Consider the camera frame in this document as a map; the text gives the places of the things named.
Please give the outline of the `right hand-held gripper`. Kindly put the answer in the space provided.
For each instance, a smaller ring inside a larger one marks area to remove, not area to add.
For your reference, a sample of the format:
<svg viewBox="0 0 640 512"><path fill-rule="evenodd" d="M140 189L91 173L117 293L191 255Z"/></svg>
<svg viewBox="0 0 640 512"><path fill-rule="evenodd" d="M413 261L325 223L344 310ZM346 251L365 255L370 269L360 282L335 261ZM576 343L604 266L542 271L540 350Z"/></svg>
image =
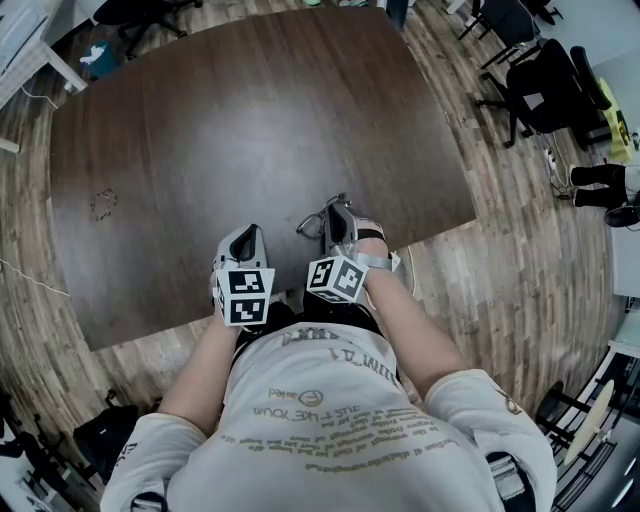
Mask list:
<svg viewBox="0 0 640 512"><path fill-rule="evenodd" d="M331 247L309 264L306 291L330 303L353 303L369 267L358 259L357 218L349 202L325 206L320 214L322 242Z"/></svg>

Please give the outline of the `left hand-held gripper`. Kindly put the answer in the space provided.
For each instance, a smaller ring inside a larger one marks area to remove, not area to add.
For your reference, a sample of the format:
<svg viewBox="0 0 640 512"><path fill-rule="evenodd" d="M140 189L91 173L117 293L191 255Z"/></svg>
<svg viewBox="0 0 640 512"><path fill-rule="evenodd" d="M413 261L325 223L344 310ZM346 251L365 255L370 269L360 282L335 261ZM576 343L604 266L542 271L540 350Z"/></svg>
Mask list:
<svg viewBox="0 0 640 512"><path fill-rule="evenodd" d="M255 223L241 227L218 244L211 281L212 298L224 324L250 327L266 323L275 279L273 268L242 266L240 262L266 262L263 231Z"/></svg>

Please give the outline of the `black-framed eyeglasses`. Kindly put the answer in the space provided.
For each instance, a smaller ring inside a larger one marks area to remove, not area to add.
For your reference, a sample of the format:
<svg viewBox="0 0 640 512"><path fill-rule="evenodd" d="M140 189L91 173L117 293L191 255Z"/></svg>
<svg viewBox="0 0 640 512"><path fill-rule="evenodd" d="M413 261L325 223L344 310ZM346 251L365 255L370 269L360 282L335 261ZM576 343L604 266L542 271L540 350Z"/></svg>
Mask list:
<svg viewBox="0 0 640 512"><path fill-rule="evenodd" d="M296 233L310 240L322 238L325 232L325 216L328 208L335 203L342 203L347 206L351 204L345 192L332 196L318 212L312 213L302 220L296 227Z"/></svg>

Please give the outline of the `person's right forearm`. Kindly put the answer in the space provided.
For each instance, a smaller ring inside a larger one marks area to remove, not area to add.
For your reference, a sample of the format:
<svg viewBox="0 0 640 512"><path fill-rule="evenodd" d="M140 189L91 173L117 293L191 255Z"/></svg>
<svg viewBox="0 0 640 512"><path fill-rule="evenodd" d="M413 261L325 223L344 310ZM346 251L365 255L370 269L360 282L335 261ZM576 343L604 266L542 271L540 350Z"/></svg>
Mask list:
<svg viewBox="0 0 640 512"><path fill-rule="evenodd" d="M424 398L442 378L470 368L444 334L392 272L373 268L365 290L386 331L401 369Z"/></svg>

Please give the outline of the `person's left forearm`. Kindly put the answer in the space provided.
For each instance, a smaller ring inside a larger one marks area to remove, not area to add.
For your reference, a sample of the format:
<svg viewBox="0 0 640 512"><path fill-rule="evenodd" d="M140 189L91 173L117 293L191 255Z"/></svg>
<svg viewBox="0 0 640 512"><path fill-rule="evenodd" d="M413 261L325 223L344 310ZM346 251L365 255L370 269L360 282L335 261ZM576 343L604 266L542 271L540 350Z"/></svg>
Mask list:
<svg viewBox="0 0 640 512"><path fill-rule="evenodd" d="M164 394L158 412L187 420L203 434L215 431L240 329L224 323L219 310Z"/></svg>

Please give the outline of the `person's right hand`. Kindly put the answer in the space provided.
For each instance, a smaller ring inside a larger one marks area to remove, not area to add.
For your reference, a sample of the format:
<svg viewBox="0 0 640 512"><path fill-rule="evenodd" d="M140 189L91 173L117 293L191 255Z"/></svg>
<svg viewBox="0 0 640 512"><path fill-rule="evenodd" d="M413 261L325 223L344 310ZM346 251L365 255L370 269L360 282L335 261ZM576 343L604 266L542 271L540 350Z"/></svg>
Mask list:
<svg viewBox="0 0 640 512"><path fill-rule="evenodd" d="M357 218L357 252L379 258L387 258L389 255L388 245L384 237L384 230L377 222Z"/></svg>

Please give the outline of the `person's black trousers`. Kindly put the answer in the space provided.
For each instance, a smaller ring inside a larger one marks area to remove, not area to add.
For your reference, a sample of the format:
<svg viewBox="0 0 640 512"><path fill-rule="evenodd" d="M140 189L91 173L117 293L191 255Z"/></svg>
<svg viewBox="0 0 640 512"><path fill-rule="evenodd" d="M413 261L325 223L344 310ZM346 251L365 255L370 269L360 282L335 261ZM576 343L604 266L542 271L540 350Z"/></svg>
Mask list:
<svg viewBox="0 0 640 512"><path fill-rule="evenodd" d="M296 315L301 322L340 324L383 335L374 316L358 302L331 303L305 291L302 306L303 311Z"/></svg>

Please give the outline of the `person's white printed shirt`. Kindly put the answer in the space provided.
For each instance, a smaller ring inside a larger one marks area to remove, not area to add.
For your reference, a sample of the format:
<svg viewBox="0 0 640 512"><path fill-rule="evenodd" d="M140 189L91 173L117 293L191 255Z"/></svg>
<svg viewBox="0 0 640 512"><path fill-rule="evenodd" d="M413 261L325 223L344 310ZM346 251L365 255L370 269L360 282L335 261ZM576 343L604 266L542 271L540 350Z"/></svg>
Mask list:
<svg viewBox="0 0 640 512"><path fill-rule="evenodd" d="M484 371L440 379L415 406L384 338L299 323L239 357L212 436L140 418L101 510L137 512L150 492L168 512L504 512L487 460L499 452L550 512L551 447Z"/></svg>

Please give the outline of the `teal waste bin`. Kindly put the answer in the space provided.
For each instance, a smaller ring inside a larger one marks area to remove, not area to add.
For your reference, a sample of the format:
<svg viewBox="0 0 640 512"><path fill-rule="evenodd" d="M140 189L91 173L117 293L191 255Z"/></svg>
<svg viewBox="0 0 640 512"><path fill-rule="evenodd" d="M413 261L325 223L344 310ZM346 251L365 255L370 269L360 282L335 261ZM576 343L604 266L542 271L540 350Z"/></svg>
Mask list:
<svg viewBox="0 0 640 512"><path fill-rule="evenodd" d="M119 67L118 59L106 40L92 44L79 59L92 79L103 78Z"/></svg>

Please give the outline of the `black bag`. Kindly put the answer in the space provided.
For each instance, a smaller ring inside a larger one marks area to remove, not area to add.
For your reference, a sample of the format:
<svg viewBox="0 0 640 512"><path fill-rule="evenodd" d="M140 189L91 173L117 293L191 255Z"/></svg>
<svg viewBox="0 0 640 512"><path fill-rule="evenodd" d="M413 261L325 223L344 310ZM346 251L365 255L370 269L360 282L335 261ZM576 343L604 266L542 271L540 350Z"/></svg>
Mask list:
<svg viewBox="0 0 640 512"><path fill-rule="evenodd" d="M109 406L74 429L75 444L104 484L111 478L138 418L138 408L135 405Z"/></svg>

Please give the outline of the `black office chair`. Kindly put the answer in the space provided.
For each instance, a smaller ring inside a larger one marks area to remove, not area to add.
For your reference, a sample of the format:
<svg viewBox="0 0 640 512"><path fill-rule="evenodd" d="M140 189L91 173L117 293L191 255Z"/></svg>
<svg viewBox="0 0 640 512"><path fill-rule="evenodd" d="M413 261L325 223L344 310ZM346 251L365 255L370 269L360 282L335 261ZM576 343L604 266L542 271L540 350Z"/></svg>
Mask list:
<svg viewBox="0 0 640 512"><path fill-rule="evenodd" d="M105 0L93 14L93 20L97 24L116 26L122 40L128 38L128 30L136 28L125 51L126 59L131 61L136 58L135 50L142 36L152 25L171 31L177 38L186 37L187 32L170 22L168 16L183 7L201 8L203 4L204 0Z"/></svg>
<svg viewBox="0 0 640 512"><path fill-rule="evenodd" d="M475 105L509 113L507 148L515 144L519 124L525 138L568 128L581 148L612 139L604 116L612 103L597 83L582 46L566 51L549 39L534 58L511 66L504 84L489 72L481 78L491 81L501 98L480 99Z"/></svg>

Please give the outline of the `black visitor chair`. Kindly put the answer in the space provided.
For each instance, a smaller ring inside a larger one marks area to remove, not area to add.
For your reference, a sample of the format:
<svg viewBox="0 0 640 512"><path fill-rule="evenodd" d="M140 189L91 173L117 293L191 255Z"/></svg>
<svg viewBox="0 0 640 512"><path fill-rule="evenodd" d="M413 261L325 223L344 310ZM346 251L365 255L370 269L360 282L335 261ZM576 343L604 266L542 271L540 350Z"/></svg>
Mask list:
<svg viewBox="0 0 640 512"><path fill-rule="evenodd" d="M536 25L520 0L474 0L472 16L473 21L459 36L459 40L480 23L485 27L484 35L493 32L503 44L503 48L481 66L482 70L494 62L504 62L521 45L536 39Z"/></svg>

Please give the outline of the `white side table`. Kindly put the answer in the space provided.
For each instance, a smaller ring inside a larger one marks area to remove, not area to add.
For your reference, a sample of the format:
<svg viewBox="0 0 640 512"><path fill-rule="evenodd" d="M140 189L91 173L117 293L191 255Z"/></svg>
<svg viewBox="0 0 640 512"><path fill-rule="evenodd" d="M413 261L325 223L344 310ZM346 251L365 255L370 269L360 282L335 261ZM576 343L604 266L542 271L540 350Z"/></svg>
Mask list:
<svg viewBox="0 0 640 512"><path fill-rule="evenodd" d="M65 23L68 16L73 15L75 0L41 1L49 17L17 54L8 70L0 76L0 110L45 66L52 67L76 90L87 86L80 75L53 49L53 44L60 39L60 36L54 35L55 29L60 22Z"/></svg>

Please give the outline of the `yellow table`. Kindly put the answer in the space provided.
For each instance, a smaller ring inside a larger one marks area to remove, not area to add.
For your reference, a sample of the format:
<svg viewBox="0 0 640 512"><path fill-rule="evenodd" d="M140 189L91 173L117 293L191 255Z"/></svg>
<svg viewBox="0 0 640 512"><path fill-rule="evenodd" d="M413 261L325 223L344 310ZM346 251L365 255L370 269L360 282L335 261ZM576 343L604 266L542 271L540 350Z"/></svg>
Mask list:
<svg viewBox="0 0 640 512"><path fill-rule="evenodd" d="M609 157L611 160L629 163L633 159L634 149L626 120L607 82L599 77L598 85L610 103L610 106L603 111L611 135Z"/></svg>

